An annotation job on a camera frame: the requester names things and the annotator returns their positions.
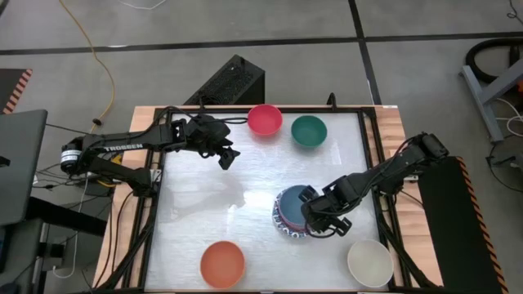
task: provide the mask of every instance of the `black speaker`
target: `black speaker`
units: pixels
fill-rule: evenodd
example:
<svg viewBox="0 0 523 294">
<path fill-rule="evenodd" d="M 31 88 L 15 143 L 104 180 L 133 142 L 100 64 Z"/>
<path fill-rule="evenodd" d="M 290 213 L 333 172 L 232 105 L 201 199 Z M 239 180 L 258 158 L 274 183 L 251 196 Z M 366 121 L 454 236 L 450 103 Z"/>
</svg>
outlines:
<svg viewBox="0 0 523 294">
<path fill-rule="evenodd" d="M 234 55 L 184 105 L 265 103 L 265 70 Z"/>
</svg>

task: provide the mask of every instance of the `white cable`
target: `white cable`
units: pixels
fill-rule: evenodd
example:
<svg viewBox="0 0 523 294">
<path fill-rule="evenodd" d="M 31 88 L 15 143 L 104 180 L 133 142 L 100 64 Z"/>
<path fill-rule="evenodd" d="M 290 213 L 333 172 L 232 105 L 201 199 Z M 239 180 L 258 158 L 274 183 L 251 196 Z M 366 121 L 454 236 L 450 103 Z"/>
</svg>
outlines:
<svg viewBox="0 0 523 294">
<path fill-rule="evenodd" d="M 162 1 L 160 1 L 160 3 L 154 5 L 153 7 L 137 7 L 137 6 L 134 6 L 134 5 L 130 4 L 130 3 L 126 3 L 126 2 L 124 2 L 124 1 L 122 1 L 122 0 L 118 0 L 118 2 L 122 3 L 123 5 L 127 5 L 127 6 L 129 6 L 129 7 L 134 8 L 134 9 L 141 9 L 141 10 L 153 10 L 153 9 L 155 9 L 156 7 L 162 5 L 165 1 L 166 1 L 166 0 L 162 0 Z"/>
<path fill-rule="evenodd" d="M 496 119 L 498 119 L 498 120 L 506 120 L 506 121 L 507 121 L 507 130 L 508 130 L 509 132 L 511 132 L 511 134 L 513 134 L 514 136 L 523 137 L 523 134 L 520 134 L 520 133 L 518 133 L 518 132 L 516 132 L 516 131 L 514 131 L 514 130 L 512 130 L 512 129 L 510 128 L 510 123 L 511 123 L 513 120 L 515 120 L 515 119 L 518 119 L 518 118 L 519 118 L 520 121 L 523 123 L 523 117 L 522 117 L 522 116 L 520 115 L 520 113 L 517 111 L 516 107 L 514 107 L 514 105 L 512 105 L 510 102 L 508 102 L 508 101 L 506 101 L 506 100 L 504 100 L 504 99 L 498 98 L 498 99 L 496 99 L 496 100 L 501 101 L 501 102 L 505 103 L 506 105 L 508 105 L 512 110 L 514 110 L 514 113 L 516 114 L 516 116 L 515 116 L 515 117 L 512 117 L 512 118 L 496 118 Z"/>
<path fill-rule="evenodd" d="M 87 191 L 87 183 L 89 182 L 87 178 L 87 174 L 85 174 L 85 188 L 83 188 L 82 197 L 80 198 L 80 207 L 78 208 L 78 212 L 82 211 L 82 204 L 83 204 L 83 196 L 85 196 L 85 192 Z M 76 236 L 74 237 L 74 255 L 73 255 L 73 270 L 70 274 L 65 276 L 60 276 L 56 273 L 56 265 L 52 267 L 52 274 L 55 275 L 57 278 L 70 278 L 74 274 L 74 270 L 76 268 L 76 249 L 78 249 L 78 232 L 76 232 Z"/>
</svg>

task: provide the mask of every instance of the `gray floor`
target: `gray floor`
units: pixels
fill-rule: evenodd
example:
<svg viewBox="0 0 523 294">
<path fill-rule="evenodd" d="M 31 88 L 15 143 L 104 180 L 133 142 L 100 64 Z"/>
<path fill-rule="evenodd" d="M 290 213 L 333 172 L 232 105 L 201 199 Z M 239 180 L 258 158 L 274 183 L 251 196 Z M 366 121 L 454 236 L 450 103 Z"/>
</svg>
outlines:
<svg viewBox="0 0 523 294">
<path fill-rule="evenodd" d="M 137 11 L 115 0 L 65 2 L 97 46 L 355 36 L 345 0 L 167 0 L 154 11 Z M 507 1 L 356 2 L 368 36 L 523 28 L 505 16 Z M 133 3 L 150 6 L 156 1 Z M 523 12 L 523 4 L 515 4 Z M 11 0 L 0 17 L 0 27 L 0 50 L 86 46 L 57 0 Z M 407 135 L 434 132 L 453 154 L 465 158 L 509 290 L 522 293 L 523 195 L 505 189 L 490 175 L 485 163 L 490 147 L 487 132 L 458 76 L 467 50 L 479 41 L 373 42 L 368 47 L 382 103 L 400 106 Z M 183 103 L 233 54 L 266 71 L 268 103 L 323 104 L 333 91 L 339 103 L 372 104 L 357 43 L 101 53 L 117 87 L 103 131 L 126 131 L 136 105 Z M 480 56 L 481 65 L 493 74 L 501 72 L 506 59 L 504 50 Z M 0 56 L 0 68 L 33 69 L 16 111 L 47 109 L 50 123 L 86 131 L 110 98 L 108 78 L 88 53 Z M 506 109 L 500 105 L 498 111 Z M 61 145 L 73 137 L 73 133 L 48 128 L 38 166 L 58 162 Z M 519 143 L 515 138 L 499 151 L 508 153 Z M 498 173 L 521 187 L 516 171 Z M 81 192 L 59 187 L 53 192 L 40 189 L 35 196 L 67 204 L 77 202 Z M 98 201 L 86 211 L 96 214 L 106 204 Z M 52 238 L 70 234 L 56 228 L 50 233 Z M 82 235 L 79 244 L 76 274 L 67 280 L 49 274 L 46 292 L 87 289 L 79 269 L 87 266 L 86 276 L 91 280 L 101 240 Z"/>
</svg>

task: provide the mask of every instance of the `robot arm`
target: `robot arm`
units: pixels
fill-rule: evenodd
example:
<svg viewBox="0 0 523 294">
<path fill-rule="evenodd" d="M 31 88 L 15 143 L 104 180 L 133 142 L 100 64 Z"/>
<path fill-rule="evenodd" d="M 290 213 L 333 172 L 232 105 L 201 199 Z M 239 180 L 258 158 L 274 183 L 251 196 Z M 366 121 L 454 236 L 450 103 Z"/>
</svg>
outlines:
<svg viewBox="0 0 523 294">
<path fill-rule="evenodd" d="M 333 230 L 344 236 L 351 228 L 351 222 L 337 217 L 356 208 L 371 189 L 396 194 L 403 187 L 406 176 L 422 172 L 448 154 L 434 135 L 422 133 L 408 139 L 393 157 L 376 167 L 338 178 L 322 189 L 323 196 L 316 197 L 314 189 L 307 187 L 300 195 L 307 227 L 320 233 Z"/>
<path fill-rule="evenodd" d="M 227 170 L 239 155 L 227 140 L 230 129 L 221 120 L 210 115 L 199 114 L 189 122 L 179 119 L 170 123 L 151 125 L 145 131 L 111 135 L 85 135 L 74 138 L 62 146 L 61 170 L 70 176 L 94 172 L 101 176 L 127 182 L 135 195 L 152 196 L 150 170 L 131 169 L 98 157 L 99 154 L 148 149 L 172 152 L 195 151 L 202 158 L 218 155 L 221 168 Z"/>
</svg>

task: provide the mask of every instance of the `orange striped tape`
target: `orange striped tape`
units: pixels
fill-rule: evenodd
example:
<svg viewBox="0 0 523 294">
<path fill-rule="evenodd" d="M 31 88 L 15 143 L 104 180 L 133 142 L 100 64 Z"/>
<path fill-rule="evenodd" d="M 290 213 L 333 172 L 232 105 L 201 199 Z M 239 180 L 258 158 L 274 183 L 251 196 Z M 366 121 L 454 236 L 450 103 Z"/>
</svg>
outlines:
<svg viewBox="0 0 523 294">
<path fill-rule="evenodd" d="M 18 104 L 18 101 L 20 101 L 20 98 L 22 97 L 22 92 L 27 86 L 27 83 L 29 82 L 29 79 L 31 78 L 32 74 L 32 69 L 27 69 L 24 73 L 22 73 L 22 76 L 18 80 L 18 83 L 16 84 L 13 93 L 11 94 L 11 97 L 9 97 L 9 101 L 2 110 L 4 114 L 12 114 L 12 112 L 15 111 L 15 107 Z"/>
<path fill-rule="evenodd" d="M 467 166 L 465 165 L 465 161 L 463 160 L 463 158 L 456 157 L 456 159 L 459 161 L 459 166 L 461 167 L 463 177 L 465 178 L 465 184 L 467 185 L 468 193 L 471 195 L 472 206 L 474 207 L 474 211 L 476 212 L 477 220 L 480 223 L 480 229 L 483 232 L 483 239 L 485 240 L 487 249 L 490 252 L 490 259 L 492 260 L 492 266 L 494 267 L 494 271 L 498 276 L 498 282 L 499 286 L 501 287 L 501 292 L 502 294 L 508 294 L 507 284 L 505 283 L 505 278 L 503 277 L 503 271 L 501 270 L 501 266 L 499 265 L 498 257 L 496 256 L 494 246 L 490 241 L 490 235 L 487 231 L 487 226 L 485 225 L 485 221 L 483 220 L 483 216 L 481 215 L 480 205 L 477 202 L 476 194 L 474 193 L 474 189 L 472 188 L 472 182 L 467 172 Z"/>
</svg>

